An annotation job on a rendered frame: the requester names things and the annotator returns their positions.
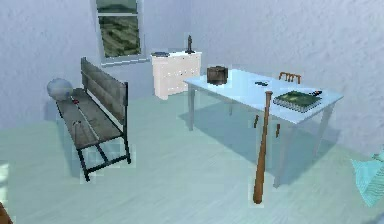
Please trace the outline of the pale blue table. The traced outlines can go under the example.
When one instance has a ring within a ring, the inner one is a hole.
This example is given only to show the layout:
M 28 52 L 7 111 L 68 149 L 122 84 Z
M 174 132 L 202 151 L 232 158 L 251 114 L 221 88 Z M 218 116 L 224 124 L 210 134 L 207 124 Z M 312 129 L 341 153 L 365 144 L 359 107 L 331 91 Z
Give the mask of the pale blue table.
M 268 86 L 259 86 L 255 82 L 268 82 Z M 229 71 L 229 77 L 226 84 L 215 86 L 207 82 L 207 76 L 192 77 L 185 80 L 188 84 L 188 128 L 193 130 L 194 126 L 194 103 L 195 92 L 202 91 L 209 95 L 213 95 L 220 99 L 230 102 L 230 105 L 239 103 L 257 112 L 263 112 L 265 108 L 265 92 L 272 91 L 272 99 L 283 95 L 290 91 L 298 91 L 302 93 L 310 93 L 315 91 L 314 88 L 306 87 L 303 84 L 296 84 L 278 80 L 273 77 L 254 74 L 242 70 L 232 69 Z M 276 105 L 270 106 L 270 114 L 279 120 L 282 124 L 280 134 L 282 137 L 282 145 L 280 149 L 280 161 L 275 173 L 274 187 L 278 188 L 284 173 L 285 154 L 292 146 L 291 139 L 297 128 L 305 121 L 311 119 L 315 115 L 322 113 L 322 119 L 316 135 L 316 141 L 313 149 L 313 156 L 316 156 L 320 147 L 323 134 L 332 115 L 335 104 L 343 98 L 343 95 L 330 90 L 323 90 L 321 103 L 308 110 L 300 113 L 288 108 Z

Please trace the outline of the brown wooden object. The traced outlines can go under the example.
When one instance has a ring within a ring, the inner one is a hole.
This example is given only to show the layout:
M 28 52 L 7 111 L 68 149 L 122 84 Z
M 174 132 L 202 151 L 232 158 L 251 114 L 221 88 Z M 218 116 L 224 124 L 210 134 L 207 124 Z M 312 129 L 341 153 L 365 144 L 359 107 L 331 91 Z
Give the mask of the brown wooden object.
M 0 202 L 0 224 L 13 224 L 3 204 Z

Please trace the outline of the green spiral-bound book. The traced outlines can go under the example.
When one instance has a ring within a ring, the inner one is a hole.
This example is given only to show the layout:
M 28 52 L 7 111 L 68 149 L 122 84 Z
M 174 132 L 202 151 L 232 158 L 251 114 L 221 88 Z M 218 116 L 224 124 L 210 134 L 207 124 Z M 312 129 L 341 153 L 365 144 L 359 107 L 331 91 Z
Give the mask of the green spiral-bound book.
M 290 91 L 273 99 L 273 103 L 300 113 L 305 113 L 321 103 L 321 97 L 309 93 Z

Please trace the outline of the dark brown box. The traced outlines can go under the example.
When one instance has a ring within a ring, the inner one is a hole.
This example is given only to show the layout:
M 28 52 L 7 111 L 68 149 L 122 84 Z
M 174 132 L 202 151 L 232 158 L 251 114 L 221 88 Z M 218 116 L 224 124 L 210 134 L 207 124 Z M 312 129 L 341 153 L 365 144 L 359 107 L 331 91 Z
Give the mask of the dark brown box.
M 214 66 L 207 69 L 207 82 L 213 85 L 226 84 L 228 69 L 223 66 Z

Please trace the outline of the brown wooden chair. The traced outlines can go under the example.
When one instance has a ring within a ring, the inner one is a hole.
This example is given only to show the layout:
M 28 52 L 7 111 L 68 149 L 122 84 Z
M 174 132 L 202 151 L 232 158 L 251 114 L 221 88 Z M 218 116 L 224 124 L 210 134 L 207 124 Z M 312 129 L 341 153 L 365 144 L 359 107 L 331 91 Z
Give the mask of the brown wooden chair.
M 288 73 L 288 72 L 280 72 L 278 79 L 281 80 L 282 78 L 285 79 L 286 82 L 294 82 L 297 81 L 298 84 L 301 83 L 301 75 L 300 74 L 294 74 L 294 73 Z M 276 131 L 275 131 L 275 137 L 278 138 L 280 134 L 280 128 L 281 125 L 279 123 L 276 124 Z

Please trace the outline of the turquoise cloth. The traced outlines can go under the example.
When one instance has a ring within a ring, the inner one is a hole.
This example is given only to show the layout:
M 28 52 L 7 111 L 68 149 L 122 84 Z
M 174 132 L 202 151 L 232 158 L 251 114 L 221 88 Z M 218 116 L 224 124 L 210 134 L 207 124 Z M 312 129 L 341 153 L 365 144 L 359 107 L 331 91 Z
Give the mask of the turquoise cloth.
M 384 197 L 384 145 L 369 161 L 351 160 L 356 187 L 368 207 Z

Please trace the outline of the brown baseball bat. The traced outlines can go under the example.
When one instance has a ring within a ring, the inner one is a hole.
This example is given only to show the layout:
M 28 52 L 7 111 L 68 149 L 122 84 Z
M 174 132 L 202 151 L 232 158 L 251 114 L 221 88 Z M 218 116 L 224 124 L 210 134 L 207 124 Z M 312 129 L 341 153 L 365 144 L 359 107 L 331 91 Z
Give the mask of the brown baseball bat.
M 267 133 L 268 133 L 268 121 L 269 121 L 269 108 L 270 101 L 272 99 L 272 91 L 266 91 L 266 102 L 264 109 L 264 120 L 263 120 L 263 132 L 261 135 L 260 150 L 258 155 L 258 163 L 256 168 L 256 178 L 254 183 L 254 192 L 253 192 L 253 202 L 255 204 L 262 203 L 263 196 L 263 185 L 265 177 L 265 167 L 266 167 L 266 149 L 267 149 Z

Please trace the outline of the grey wooden bench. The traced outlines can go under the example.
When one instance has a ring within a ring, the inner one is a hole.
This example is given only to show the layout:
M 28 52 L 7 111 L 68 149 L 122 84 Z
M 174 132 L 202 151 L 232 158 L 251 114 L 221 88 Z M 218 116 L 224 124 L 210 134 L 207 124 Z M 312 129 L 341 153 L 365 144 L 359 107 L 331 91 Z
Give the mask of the grey wooden bench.
M 131 163 L 128 144 L 128 83 L 120 82 L 82 57 L 82 88 L 75 88 L 69 99 L 57 101 L 60 117 L 65 122 L 76 148 L 86 181 L 90 173 L 126 160 Z M 125 154 L 109 159 L 101 144 L 122 138 Z M 103 163 L 88 168 L 83 150 L 95 146 Z

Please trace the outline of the white chest of drawers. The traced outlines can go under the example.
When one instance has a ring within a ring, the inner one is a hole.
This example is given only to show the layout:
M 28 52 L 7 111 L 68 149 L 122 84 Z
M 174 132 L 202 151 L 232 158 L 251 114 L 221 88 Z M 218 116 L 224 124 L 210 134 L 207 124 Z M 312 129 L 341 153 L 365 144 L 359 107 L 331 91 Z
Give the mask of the white chest of drawers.
M 173 52 L 168 57 L 152 56 L 155 95 L 167 100 L 169 95 L 187 90 L 185 79 L 200 75 L 201 52 Z

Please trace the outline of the black statuette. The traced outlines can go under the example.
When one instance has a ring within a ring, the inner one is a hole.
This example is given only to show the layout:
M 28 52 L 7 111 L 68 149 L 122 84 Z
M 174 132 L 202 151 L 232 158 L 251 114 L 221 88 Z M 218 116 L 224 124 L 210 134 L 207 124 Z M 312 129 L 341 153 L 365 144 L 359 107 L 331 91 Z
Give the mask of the black statuette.
M 187 54 L 195 53 L 195 51 L 192 50 L 192 37 L 191 37 L 191 35 L 188 35 L 188 38 L 187 38 L 187 49 L 185 50 L 185 53 L 187 53 Z

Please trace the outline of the window with white frame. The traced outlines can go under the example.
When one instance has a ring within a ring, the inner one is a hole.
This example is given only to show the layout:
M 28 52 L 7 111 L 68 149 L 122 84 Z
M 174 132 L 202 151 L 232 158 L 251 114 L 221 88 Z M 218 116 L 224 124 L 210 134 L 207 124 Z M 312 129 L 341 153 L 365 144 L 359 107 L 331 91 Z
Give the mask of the window with white frame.
M 148 60 L 143 30 L 144 0 L 90 0 L 101 65 Z

